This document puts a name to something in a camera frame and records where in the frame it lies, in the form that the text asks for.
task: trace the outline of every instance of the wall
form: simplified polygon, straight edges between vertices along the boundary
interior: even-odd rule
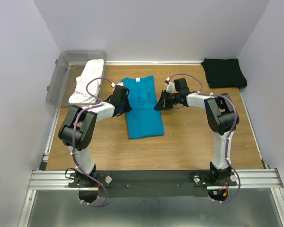
[[[41,162],[53,111],[46,86],[58,56],[32,0],[0,1],[0,227],[18,225]]]
[[[237,57],[269,0],[34,0],[59,50],[109,61]]]
[[[265,162],[284,183],[284,0],[272,0],[239,56],[243,91]]]

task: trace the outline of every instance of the floor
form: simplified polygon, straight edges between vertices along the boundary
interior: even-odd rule
[[[75,83],[75,77],[79,76],[82,70],[83,67],[78,66],[71,70],[70,84]],[[153,75],[157,98],[166,88],[165,79],[180,72],[199,78],[204,84],[204,93],[229,93],[240,116],[231,145],[232,164],[238,169],[263,168],[240,91],[237,88],[210,89],[202,66],[107,66],[106,71],[107,78],[115,83],[126,77],[142,78]],[[193,79],[186,80],[191,91],[199,89],[198,83]],[[104,83],[102,98],[107,98],[111,93],[109,83]],[[60,111],[46,170],[74,167],[70,151],[58,139],[58,131],[67,112],[67,107]],[[208,126],[205,110],[193,107],[165,110],[162,111],[162,121],[164,136],[139,140],[128,139],[125,114],[98,122],[89,145],[97,169],[208,169],[213,157],[213,132]]]

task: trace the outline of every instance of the blue cloth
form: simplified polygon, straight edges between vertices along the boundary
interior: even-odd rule
[[[136,79],[124,78],[125,87],[130,91],[128,100],[132,110],[126,113],[128,137],[139,139],[164,135],[161,111],[154,110],[157,104],[153,76]]]

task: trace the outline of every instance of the gray plastic bin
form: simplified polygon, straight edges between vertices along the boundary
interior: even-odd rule
[[[75,66],[81,66],[82,69],[86,63],[93,59],[103,59],[103,71],[102,77],[106,76],[105,64],[107,59],[107,53],[105,51],[64,51],[60,54],[58,61],[56,62],[56,68],[53,73],[52,82],[48,88],[46,97],[47,103],[58,106],[68,106],[63,98],[70,71]],[[100,86],[99,95],[102,92],[102,86]]]

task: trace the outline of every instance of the translucent storage container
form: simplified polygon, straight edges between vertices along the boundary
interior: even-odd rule
[[[103,59],[102,77],[106,77],[105,64],[107,53],[105,51],[64,51],[56,61],[56,68],[50,86],[47,88],[47,103],[51,105],[70,106],[68,99],[75,91],[76,77],[80,76],[86,63],[93,59]],[[101,81],[98,96],[102,92]]]

